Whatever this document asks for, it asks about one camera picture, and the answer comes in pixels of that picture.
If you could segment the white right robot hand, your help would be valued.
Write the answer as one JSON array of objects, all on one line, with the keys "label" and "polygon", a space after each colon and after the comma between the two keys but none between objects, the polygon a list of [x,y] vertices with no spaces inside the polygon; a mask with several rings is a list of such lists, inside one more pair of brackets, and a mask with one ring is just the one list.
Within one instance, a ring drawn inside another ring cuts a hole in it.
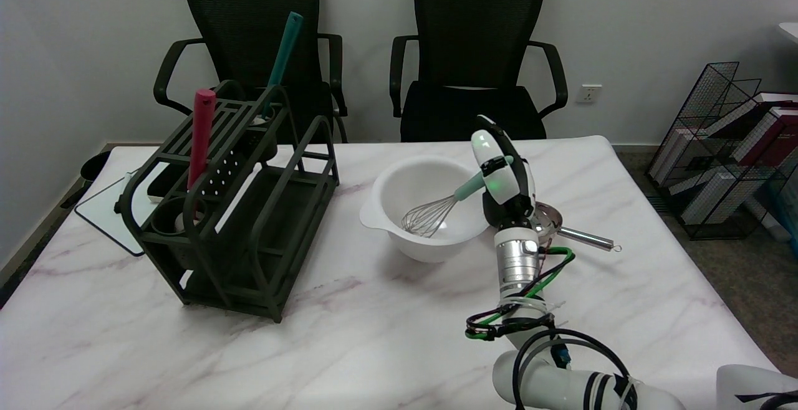
[{"label": "white right robot hand", "polygon": [[496,122],[486,115],[477,115],[476,121],[478,129],[471,135],[471,149],[483,178],[485,219],[496,229],[532,229],[536,187],[528,162]]}]

